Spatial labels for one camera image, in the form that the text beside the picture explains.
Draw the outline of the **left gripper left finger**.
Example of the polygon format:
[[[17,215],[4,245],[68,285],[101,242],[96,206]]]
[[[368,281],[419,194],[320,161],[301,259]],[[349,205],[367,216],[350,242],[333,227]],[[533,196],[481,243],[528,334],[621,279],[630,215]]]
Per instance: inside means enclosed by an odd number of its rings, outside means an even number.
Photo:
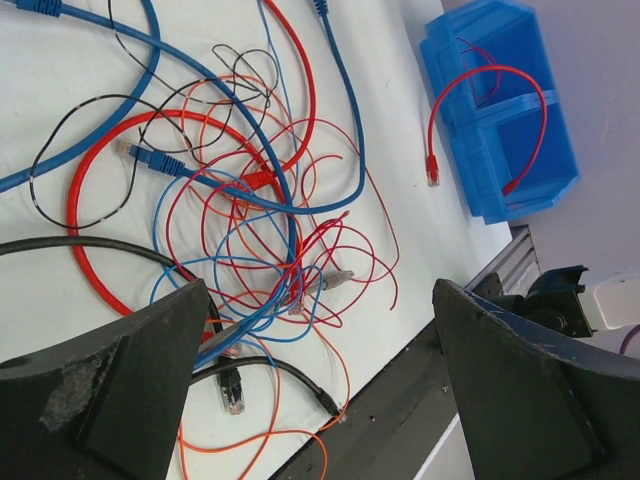
[[[4,479],[163,479],[209,295],[203,281],[1,365]]]

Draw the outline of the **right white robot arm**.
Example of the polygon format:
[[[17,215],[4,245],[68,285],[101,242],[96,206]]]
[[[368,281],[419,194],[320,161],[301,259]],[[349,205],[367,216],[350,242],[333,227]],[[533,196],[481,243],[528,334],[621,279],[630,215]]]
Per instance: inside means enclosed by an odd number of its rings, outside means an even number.
[[[524,295],[499,295],[494,305],[572,338],[639,323],[639,268],[576,265],[543,273]]]

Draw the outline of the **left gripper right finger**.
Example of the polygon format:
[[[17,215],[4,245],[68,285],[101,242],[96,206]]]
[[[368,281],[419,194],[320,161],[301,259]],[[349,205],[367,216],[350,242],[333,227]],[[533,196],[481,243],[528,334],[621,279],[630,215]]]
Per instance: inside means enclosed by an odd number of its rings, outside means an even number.
[[[638,478],[638,360],[447,279],[436,281],[433,306],[476,478]]]

